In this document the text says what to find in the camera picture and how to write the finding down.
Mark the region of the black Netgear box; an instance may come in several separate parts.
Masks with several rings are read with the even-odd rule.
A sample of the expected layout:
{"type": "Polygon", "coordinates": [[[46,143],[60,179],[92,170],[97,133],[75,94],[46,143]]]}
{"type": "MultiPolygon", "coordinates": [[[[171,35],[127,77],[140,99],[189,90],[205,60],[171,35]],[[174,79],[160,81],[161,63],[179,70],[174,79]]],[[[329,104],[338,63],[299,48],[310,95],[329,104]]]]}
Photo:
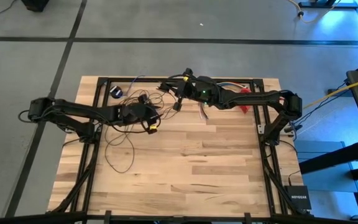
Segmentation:
{"type": "Polygon", "coordinates": [[[302,210],[311,210],[310,196],[307,186],[304,185],[286,185],[291,201],[302,210]]]}

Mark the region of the red tape dispenser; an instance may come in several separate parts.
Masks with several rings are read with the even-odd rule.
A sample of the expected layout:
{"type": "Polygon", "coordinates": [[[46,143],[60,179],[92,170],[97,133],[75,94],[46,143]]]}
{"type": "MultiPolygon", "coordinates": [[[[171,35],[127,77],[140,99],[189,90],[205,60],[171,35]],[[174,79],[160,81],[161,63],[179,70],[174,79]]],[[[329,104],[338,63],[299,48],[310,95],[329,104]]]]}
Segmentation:
{"type": "MultiPolygon", "coordinates": [[[[240,92],[241,93],[250,93],[251,91],[247,87],[245,87],[245,88],[242,88],[240,90],[240,92]]],[[[240,106],[240,109],[244,114],[246,114],[250,110],[250,106],[249,105],[242,105],[242,106],[240,106]]]]}

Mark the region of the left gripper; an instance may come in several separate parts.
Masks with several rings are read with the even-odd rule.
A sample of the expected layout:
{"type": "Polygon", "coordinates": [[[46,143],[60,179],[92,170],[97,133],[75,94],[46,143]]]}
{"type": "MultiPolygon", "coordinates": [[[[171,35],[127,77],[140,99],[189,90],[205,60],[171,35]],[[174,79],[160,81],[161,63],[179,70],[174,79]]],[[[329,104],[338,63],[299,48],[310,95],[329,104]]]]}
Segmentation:
{"type": "Polygon", "coordinates": [[[122,104],[118,116],[120,120],[117,125],[139,124],[143,131],[134,131],[134,133],[156,133],[161,123],[162,114],[158,112],[160,109],[162,107],[154,105],[146,94],[131,98],[128,102],[122,104]]]}

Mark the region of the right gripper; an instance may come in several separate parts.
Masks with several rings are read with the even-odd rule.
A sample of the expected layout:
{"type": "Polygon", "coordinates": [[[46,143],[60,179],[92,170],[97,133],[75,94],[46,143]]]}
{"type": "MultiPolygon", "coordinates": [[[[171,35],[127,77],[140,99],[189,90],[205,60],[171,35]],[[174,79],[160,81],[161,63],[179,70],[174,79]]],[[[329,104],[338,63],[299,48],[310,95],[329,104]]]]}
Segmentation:
{"type": "Polygon", "coordinates": [[[213,79],[196,77],[190,68],[183,72],[182,77],[176,82],[165,82],[169,87],[162,88],[164,93],[173,93],[177,97],[177,102],[173,106],[175,111],[181,110],[184,98],[221,108],[221,88],[213,79]]]}

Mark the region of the black overhead gantry bar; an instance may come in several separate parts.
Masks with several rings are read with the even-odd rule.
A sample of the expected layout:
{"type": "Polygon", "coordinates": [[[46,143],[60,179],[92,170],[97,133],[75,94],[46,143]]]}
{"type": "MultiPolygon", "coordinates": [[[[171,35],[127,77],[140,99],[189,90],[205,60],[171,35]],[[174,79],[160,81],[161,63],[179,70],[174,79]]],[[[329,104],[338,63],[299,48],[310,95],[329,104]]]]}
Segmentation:
{"type": "Polygon", "coordinates": [[[181,217],[181,216],[130,216],[113,215],[107,211],[104,215],[88,215],[85,212],[57,213],[50,212],[38,215],[0,218],[0,224],[71,224],[86,223],[90,220],[101,220],[104,224],[131,222],[133,224],[152,224],[155,222],[172,223],[203,223],[203,222],[234,222],[242,224],[358,224],[356,221],[316,218],[307,215],[273,214],[271,217],[252,217],[249,213],[241,217],[181,217]]]}

